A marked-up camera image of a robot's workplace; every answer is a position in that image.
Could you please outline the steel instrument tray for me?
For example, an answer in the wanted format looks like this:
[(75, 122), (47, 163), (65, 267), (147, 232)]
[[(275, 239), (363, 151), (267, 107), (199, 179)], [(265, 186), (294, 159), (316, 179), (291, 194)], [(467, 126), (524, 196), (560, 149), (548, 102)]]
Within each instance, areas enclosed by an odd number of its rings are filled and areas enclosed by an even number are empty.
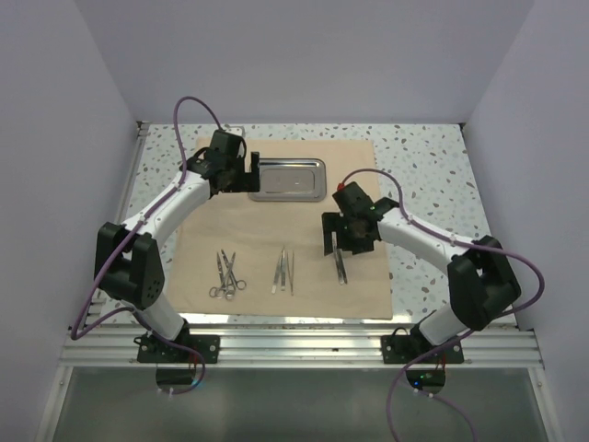
[(318, 158), (260, 160), (260, 189), (250, 192), (259, 203), (318, 203), (327, 195), (327, 167)]

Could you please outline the steel scalpel handle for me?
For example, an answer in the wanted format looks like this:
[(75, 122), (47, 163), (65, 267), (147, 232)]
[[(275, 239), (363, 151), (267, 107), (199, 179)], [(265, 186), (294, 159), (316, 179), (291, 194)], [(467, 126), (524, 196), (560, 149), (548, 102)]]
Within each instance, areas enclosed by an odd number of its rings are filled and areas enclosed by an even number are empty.
[(337, 250), (340, 251), (340, 255), (341, 255), (341, 268), (343, 270), (345, 285), (347, 285), (348, 284), (348, 278), (347, 278), (347, 273), (346, 273), (346, 269), (345, 269), (345, 265), (344, 265), (344, 261), (343, 261), (342, 250), (341, 249), (337, 249)]
[(344, 281), (343, 270), (341, 268), (341, 255), (340, 255), (340, 251), (337, 249), (335, 249), (335, 251), (334, 251), (334, 260), (335, 260), (336, 271), (337, 271), (337, 275), (338, 275), (338, 282), (340, 285), (344, 285), (345, 281)]

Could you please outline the steel tweezers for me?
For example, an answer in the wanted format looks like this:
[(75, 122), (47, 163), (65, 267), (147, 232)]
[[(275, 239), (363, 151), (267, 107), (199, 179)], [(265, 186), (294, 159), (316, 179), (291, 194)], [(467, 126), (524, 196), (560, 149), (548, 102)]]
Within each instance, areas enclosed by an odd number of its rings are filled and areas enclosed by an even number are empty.
[(295, 294), (295, 252), (291, 250), (286, 253), (287, 276), (289, 282), (290, 295)]
[(285, 248), (282, 249), (281, 259), (280, 259), (280, 289), (281, 291), (285, 291), (286, 289), (286, 250)]
[(280, 278), (279, 278), (281, 253), (280, 253), (280, 256), (279, 256), (278, 261), (277, 261), (276, 266), (275, 266), (275, 272), (274, 272), (274, 276), (273, 276), (273, 280), (272, 280), (272, 285), (271, 285), (271, 293), (273, 295), (276, 294), (278, 290), (281, 291), (281, 289), (280, 289)]

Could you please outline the beige cloth wrap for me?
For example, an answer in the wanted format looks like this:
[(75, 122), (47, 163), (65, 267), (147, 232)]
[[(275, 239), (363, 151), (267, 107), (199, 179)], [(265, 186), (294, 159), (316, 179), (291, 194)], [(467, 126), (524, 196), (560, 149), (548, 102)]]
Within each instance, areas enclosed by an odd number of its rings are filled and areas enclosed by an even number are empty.
[[(166, 297), (179, 313), (389, 320), (393, 301), (386, 247), (346, 256), (348, 284), (338, 282), (332, 256), (323, 254), (321, 215), (334, 212), (331, 197), (319, 203), (259, 203), (244, 193), (220, 193), (180, 225)], [(294, 295), (271, 293), (282, 249), (294, 251)], [(218, 285), (216, 253), (236, 254), (235, 274), (247, 288), (234, 299), (209, 297)]]

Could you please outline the steel forceps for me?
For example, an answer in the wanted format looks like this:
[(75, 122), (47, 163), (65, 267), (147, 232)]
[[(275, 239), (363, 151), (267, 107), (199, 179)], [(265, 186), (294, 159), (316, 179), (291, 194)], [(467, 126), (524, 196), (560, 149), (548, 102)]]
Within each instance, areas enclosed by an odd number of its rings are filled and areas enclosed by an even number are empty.
[(229, 273), (229, 286), (232, 287), (235, 291), (240, 290), (243, 291), (247, 288), (247, 282), (244, 279), (238, 279), (235, 275), (235, 260), (236, 254), (233, 253), (231, 258), (227, 257), (227, 254), (224, 250), (221, 250), (222, 258), (225, 262), (225, 267)]

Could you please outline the steel surgical scissors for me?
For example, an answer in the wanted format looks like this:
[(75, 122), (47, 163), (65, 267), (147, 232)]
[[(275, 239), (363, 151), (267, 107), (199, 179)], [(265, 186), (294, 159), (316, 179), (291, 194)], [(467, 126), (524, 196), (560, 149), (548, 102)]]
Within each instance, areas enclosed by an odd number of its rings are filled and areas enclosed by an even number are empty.
[(225, 267), (221, 251), (216, 253), (217, 275), (219, 279), (218, 286), (213, 286), (209, 290), (209, 297), (226, 300), (233, 300), (237, 291), (229, 286), (229, 273)]

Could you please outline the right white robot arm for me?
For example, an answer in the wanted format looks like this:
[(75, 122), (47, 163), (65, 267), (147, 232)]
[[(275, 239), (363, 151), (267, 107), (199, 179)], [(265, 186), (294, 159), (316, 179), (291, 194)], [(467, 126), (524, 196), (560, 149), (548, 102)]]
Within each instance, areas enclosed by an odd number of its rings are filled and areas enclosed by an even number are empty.
[(373, 202), (339, 202), (338, 212), (321, 215), (324, 254), (370, 252), (378, 241), (401, 247), (441, 271), (448, 283), (449, 302), (414, 325), (408, 334), (394, 338), (390, 347), (407, 361), (427, 362), (458, 334), (481, 331), (521, 296), (501, 243), (491, 236), (481, 240), (451, 239), (442, 230), (419, 224), (411, 213), (389, 198)]

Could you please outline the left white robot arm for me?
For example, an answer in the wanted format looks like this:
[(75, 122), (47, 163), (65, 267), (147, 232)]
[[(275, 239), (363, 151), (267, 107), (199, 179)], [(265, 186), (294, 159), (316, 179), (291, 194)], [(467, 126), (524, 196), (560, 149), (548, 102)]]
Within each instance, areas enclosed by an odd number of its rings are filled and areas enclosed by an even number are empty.
[(160, 337), (158, 349), (170, 361), (185, 359), (191, 338), (185, 320), (163, 295), (165, 276), (160, 248), (197, 208), (218, 193), (260, 189), (260, 154), (250, 154), (250, 169), (236, 150), (208, 148), (203, 158), (186, 159), (175, 179), (136, 215), (98, 231), (94, 287), (120, 301), (143, 326)]

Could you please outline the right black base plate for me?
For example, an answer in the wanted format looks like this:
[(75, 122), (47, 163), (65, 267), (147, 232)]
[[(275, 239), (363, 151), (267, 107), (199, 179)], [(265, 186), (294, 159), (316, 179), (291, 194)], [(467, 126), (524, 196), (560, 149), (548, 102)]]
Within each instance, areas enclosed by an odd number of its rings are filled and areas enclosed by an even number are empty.
[[(380, 337), (380, 350), (385, 364), (407, 364), (418, 356), (424, 355), (434, 349), (420, 334), (405, 327), (397, 327), (390, 334)], [(444, 350), (439, 350), (429, 358), (425, 358), (422, 364), (462, 364), (465, 362), (462, 346), (454, 344)]]

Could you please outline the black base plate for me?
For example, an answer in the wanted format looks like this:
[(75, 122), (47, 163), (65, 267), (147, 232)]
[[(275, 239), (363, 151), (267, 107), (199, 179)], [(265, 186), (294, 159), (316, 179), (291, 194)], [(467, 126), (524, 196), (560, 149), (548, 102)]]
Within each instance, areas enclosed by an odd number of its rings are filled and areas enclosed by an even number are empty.
[[(385, 364), (407, 364), (418, 356), (424, 355), (434, 349), (420, 334), (405, 327), (397, 327), (390, 334), (380, 337), (380, 350)], [(425, 358), (422, 364), (462, 364), (465, 362), (462, 346), (454, 344), (444, 350), (439, 350), (429, 358)]]
[(133, 342), (138, 346), (137, 361), (145, 364), (188, 364), (199, 361), (216, 364), (221, 349), (220, 336), (211, 334), (183, 335), (176, 342), (168, 344), (145, 333), (135, 337)]

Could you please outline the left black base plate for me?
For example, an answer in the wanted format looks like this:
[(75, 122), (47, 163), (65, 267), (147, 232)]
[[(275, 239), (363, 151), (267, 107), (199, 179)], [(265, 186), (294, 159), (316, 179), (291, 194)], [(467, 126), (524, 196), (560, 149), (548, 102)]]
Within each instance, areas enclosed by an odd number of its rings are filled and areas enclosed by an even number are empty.
[(145, 333), (135, 337), (133, 342), (138, 346), (137, 361), (145, 364), (188, 364), (199, 361), (216, 364), (221, 349), (220, 336), (211, 334), (183, 335), (176, 342), (168, 344)]

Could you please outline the aluminium front rail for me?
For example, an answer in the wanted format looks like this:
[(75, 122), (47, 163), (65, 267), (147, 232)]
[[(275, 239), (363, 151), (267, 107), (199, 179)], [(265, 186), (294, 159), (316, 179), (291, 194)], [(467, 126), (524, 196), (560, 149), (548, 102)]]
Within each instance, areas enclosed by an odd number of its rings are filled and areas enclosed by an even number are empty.
[[(327, 327), (207, 327), (193, 334), (220, 337), (215, 368), (378, 368), (383, 365), (380, 338), (390, 328), (351, 324)], [(139, 367), (138, 327), (103, 327), (65, 341), (59, 362), (73, 367)], [(462, 341), (461, 368), (541, 368), (539, 345), (531, 331), (491, 328)]]

